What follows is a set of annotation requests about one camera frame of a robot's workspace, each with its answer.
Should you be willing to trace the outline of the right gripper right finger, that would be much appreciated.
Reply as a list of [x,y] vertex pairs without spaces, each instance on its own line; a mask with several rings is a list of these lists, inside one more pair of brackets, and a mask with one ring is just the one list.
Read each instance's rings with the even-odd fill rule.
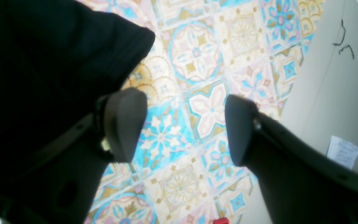
[[225,103],[233,164],[258,178],[274,224],[358,224],[358,174],[331,161],[256,104],[238,95]]

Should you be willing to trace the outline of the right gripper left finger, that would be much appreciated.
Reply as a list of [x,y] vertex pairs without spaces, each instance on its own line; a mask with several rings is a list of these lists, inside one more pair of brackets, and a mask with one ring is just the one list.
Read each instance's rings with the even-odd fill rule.
[[0,222],[84,223],[108,165],[132,162],[147,109],[145,93],[127,88],[42,148],[0,155]]

